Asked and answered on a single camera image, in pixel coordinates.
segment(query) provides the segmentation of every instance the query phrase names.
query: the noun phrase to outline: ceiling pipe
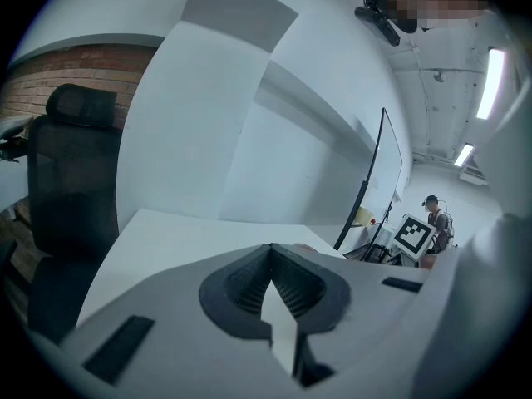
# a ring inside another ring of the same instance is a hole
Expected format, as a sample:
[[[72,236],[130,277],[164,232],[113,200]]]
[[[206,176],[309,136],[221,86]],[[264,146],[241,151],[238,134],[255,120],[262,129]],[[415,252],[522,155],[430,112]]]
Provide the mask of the ceiling pipe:
[[[414,50],[414,48],[417,48],[417,46],[414,46],[413,48],[408,47],[407,49],[403,49],[403,50],[400,50],[400,51],[394,52],[394,53],[388,53],[387,57],[394,57],[396,55],[403,55],[404,53],[412,52]]]
[[[424,162],[433,161],[433,162],[441,163],[444,165],[449,165],[450,167],[456,168],[455,161],[449,160],[447,158],[434,156],[434,155],[425,155],[425,154],[422,154],[421,152],[415,152],[415,151],[412,152],[412,154],[414,155],[414,157],[416,156],[421,157],[424,160]]]
[[[471,72],[473,74],[481,74],[482,76],[485,76],[485,71],[478,71],[478,70],[466,70],[461,68],[423,68],[421,69],[423,72],[425,71],[435,71],[435,72]],[[418,71],[417,69],[397,69],[393,70],[393,72],[414,72]]]
[[[425,119],[426,119],[426,123],[425,123],[425,126],[426,126],[426,129],[425,129],[425,156],[427,156],[428,153],[429,153],[429,145],[431,144],[431,140],[430,140],[430,120],[429,120],[429,118],[430,118],[430,115],[429,115],[430,114],[430,112],[429,112],[429,96],[426,93],[425,81],[423,80],[423,69],[421,68],[421,61],[419,60],[419,56],[418,56],[419,47],[414,44],[410,34],[408,34],[407,36],[408,36],[408,40],[410,41],[411,51],[416,56],[416,64],[417,64],[417,71],[419,73],[419,80],[421,81],[421,86],[423,87],[423,94],[425,95]]]

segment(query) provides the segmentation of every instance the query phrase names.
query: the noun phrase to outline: chair headrest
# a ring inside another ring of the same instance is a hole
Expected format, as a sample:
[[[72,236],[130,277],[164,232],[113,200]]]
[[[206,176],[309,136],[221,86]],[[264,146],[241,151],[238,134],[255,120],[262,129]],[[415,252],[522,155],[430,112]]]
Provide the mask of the chair headrest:
[[[114,120],[116,93],[63,84],[50,95],[47,115],[81,126],[110,127]]]

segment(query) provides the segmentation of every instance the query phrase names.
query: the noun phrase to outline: ceiling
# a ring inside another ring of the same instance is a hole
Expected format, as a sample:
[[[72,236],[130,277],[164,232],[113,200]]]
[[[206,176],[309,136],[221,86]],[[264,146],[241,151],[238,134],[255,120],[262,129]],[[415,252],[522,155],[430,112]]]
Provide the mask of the ceiling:
[[[363,0],[348,1],[354,10]],[[475,19],[440,21],[433,29],[418,28],[411,35],[396,31],[399,46],[381,44],[405,103],[414,160],[452,165],[465,143],[480,149],[489,140],[515,100],[525,70],[521,65],[516,68],[514,48],[492,12]],[[508,52],[490,118],[477,120],[489,47]],[[474,158],[466,164],[475,166]]]

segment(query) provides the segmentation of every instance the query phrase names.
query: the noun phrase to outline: curved monitor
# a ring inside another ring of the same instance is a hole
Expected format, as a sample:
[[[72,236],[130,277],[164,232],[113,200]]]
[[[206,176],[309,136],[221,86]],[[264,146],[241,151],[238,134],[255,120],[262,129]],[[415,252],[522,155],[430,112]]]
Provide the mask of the curved monitor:
[[[401,168],[402,157],[399,151],[399,144],[386,108],[382,108],[381,125],[373,152],[372,164],[366,180],[362,182],[358,191],[357,199],[347,218],[347,222],[334,245],[335,249],[339,249],[342,245],[361,206],[371,211],[377,222],[384,220],[397,187]]]

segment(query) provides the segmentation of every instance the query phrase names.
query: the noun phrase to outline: cable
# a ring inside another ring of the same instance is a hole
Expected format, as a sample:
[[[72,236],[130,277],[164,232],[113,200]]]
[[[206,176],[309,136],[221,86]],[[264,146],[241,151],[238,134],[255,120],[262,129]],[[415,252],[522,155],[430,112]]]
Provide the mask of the cable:
[[[426,157],[426,155],[428,154],[429,146],[431,144],[431,139],[430,139],[431,118],[430,118],[430,114],[429,114],[429,95],[426,92],[425,81],[423,80],[423,69],[421,68],[421,61],[420,61],[419,55],[417,54],[417,52],[415,50],[416,49],[416,45],[414,44],[410,34],[408,34],[407,36],[408,36],[408,40],[409,40],[411,48],[412,48],[412,52],[414,53],[414,57],[416,58],[417,72],[419,74],[419,81],[421,82],[421,87],[423,88],[423,95],[425,97],[425,121],[426,121],[426,123],[425,123],[425,125],[426,125],[426,127],[425,127],[425,157]]]
[[[449,214],[449,213],[447,212],[447,201],[445,201],[444,199],[438,199],[438,201],[441,201],[442,203],[446,203],[446,214]]]
[[[434,244],[434,254],[436,254],[436,248],[437,248],[437,242],[436,240],[434,239],[434,237],[431,238],[432,239],[432,243]]]

